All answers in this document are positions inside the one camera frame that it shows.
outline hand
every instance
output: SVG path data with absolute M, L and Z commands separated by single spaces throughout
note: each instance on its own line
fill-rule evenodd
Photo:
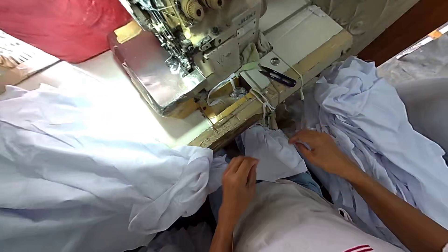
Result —
M 307 143 L 311 150 L 308 150 L 303 144 L 298 143 L 298 141 Z M 349 179 L 350 176 L 358 174 L 361 171 L 347 155 L 340 151 L 333 138 L 328 134 L 314 130 L 302 130 L 297 132 L 289 140 L 289 143 L 295 143 L 299 151 L 312 164 L 329 173 Z
M 230 161 L 223 173 L 223 202 L 219 222 L 233 229 L 255 195 L 258 160 L 239 156 Z

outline white cord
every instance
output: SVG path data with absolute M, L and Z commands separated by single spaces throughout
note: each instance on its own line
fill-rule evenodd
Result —
M 218 83 L 218 85 L 216 85 L 214 88 L 212 88 L 212 89 L 208 92 L 208 95 L 207 95 L 207 105 L 209 105 L 209 106 L 213 106 L 213 105 L 216 105 L 216 104 L 218 104 L 218 103 L 220 103 L 220 102 L 224 103 L 223 100 L 221 100 L 221 99 L 217 99 L 217 100 L 213 101 L 212 103 L 210 103 L 210 101 L 209 101 L 209 99 L 210 99 L 210 95 L 213 94 L 216 90 L 220 89 L 221 86 L 223 86 L 224 84 L 226 84 L 226 83 L 229 82 L 229 81 L 230 81 L 230 83 L 231 83 L 231 85 L 232 85 L 233 91 L 235 92 L 235 82 L 233 81 L 233 78 L 235 78 L 235 77 L 236 77 L 235 74 L 231 74 L 231 75 L 230 75 L 229 77 L 227 77 L 225 80 L 223 80 L 222 82 Z
M 257 92 L 263 99 L 264 101 L 262 101 L 258 95 L 255 94 L 255 92 Z M 269 109 L 271 112 L 273 112 L 276 108 L 274 106 L 272 106 L 269 103 L 269 100 L 263 95 L 263 93 L 261 93 L 260 91 L 256 90 L 256 89 L 251 89 L 249 91 L 249 93 L 253 94 L 255 96 L 255 98 L 261 102 L 263 104 L 263 119 L 266 118 L 266 108 Z
M 296 74 L 300 77 L 300 89 L 299 89 L 300 99 L 304 100 L 305 96 L 303 95 L 303 76 L 295 68 L 286 63 L 286 61 L 284 61 L 278 54 L 276 55 L 281 61 L 283 61 L 289 68 L 291 68 L 294 72 L 296 72 Z

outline industrial sewing machine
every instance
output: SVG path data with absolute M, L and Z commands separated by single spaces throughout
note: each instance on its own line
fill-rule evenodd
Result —
M 262 0 L 120 0 L 143 31 L 119 43 L 115 60 L 160 115 L 207 92 L 241 67 L 258 41 Z

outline red fabric bag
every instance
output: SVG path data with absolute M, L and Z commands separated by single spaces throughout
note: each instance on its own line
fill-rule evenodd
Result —
M 0 30 L 71 63 L 108 50 L 130 19 L 118 0 L 0 0 Z

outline person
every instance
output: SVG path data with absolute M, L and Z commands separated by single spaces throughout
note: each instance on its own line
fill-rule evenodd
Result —
M 290 143 L 312 164 L 349 181 L 411 252 L 447 251 L 448 230 L 371 179 L 331 136 L 303 130 Z M 254 158 L 239 156 L 223 173 L 223 199 L 210 252 L 403 251 L 362 232 L 332 204 L 296 183 L 257 183 L 257 164 Z

